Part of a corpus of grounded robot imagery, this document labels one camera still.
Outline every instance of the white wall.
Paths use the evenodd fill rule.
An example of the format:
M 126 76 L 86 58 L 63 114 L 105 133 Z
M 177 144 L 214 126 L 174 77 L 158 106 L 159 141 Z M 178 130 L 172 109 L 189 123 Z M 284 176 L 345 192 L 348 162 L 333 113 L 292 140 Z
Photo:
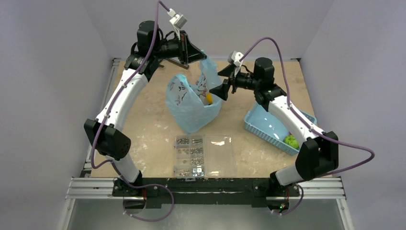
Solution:
M 0 2 L 0 229 L 56 229 L 109 66 L 80 0 Z
M 127 58 L 140 22 L 154 20 L 156 0 L 83 0 L 108 52 Z M 163 0 L 188 22 L 183 29 L 212 58 L 245 52 L 264 36 L 275 38 L 286 59 L 299 58 L 310 44 L 333 0 Z M 169 16 L 159 9 L 159 26 L 172 30 Z M 277 57 L 270 42 L 251 56 Z
M 318 122 L 376 151 L 342 173 L 356 229 L 405 229 L 406 2 L 334 1 L 302 63 Z M 368 153 L 340 148 L 340 167 Z

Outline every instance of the green vegetable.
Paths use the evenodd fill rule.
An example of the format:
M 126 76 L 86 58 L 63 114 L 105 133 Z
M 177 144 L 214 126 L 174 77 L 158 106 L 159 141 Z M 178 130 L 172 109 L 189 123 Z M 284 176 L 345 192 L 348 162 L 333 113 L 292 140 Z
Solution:
M 293 135 L 288 135 L 287 137 L 285 137 L 285 139 L 283 139 L 283 141 L 289 145 L 292 146 L 295 149 L 299 149 L 299 144 L 297 143 L 296 139 L 294 138 Z

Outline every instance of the blue plastic bag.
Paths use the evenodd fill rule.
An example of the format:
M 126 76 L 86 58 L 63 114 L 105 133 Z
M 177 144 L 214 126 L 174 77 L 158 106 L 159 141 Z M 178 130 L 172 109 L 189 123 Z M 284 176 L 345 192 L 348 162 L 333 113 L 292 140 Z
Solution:
M 177 74 L 166 89 L 165 104 L 178 126 L 186 133 L 197 132 L 219 113 L 222 100 L 211 94 L 213 103 L 208 104 L 206 94 L 222 82 L 217 75 L 217 65 L 209 58 L 200 61 L 199 80 L 189 84 L 186 77 Z

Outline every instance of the wooden table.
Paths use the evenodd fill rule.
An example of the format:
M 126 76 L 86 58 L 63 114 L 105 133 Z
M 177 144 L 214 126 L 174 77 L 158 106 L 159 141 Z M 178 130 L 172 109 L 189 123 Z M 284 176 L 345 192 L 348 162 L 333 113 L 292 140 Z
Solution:
M 126 120 L 123 133 L 132 141 L 129 154 L 144 177 L 173 177 L 175 137 L 182 130 L 175 123 L 165 105 L 165 91 L 169 80 L 177 73 L 184 74 L 191 82 L 200 76 L 199 63 L 193 63 L 188 70 L 163 61 L 149 84 L 138 96 Z M 227 66 L 226 61 L 217 61 L 217 70 Z M 253 70 L 253 61 L 244 62 Z M 297 61 L 285 62 L 285 71 L 291 90 L 291 100 L 299 109 L 314 115 L 302 70 Z M 120 63 L 115 85 L 118 84 L 124 70 Z M 285 89 L 279 62 L 274 62 L 275 83 Z M 292 164 L 296 156 L 279 150 L 268 142 L 246 131 L 244 116 L 255 103 L 253 91 L 238 89 L 223 102 L 219 115 L 198 134 L 228 135 L 234 140 L 234 154 L 237 165 L 236 177 L 268 177 L 273 171 Z M 96 163 L 105 158 L 97 154 Z M 92 170 L 92 177 L 116 177 L 111 165 Z

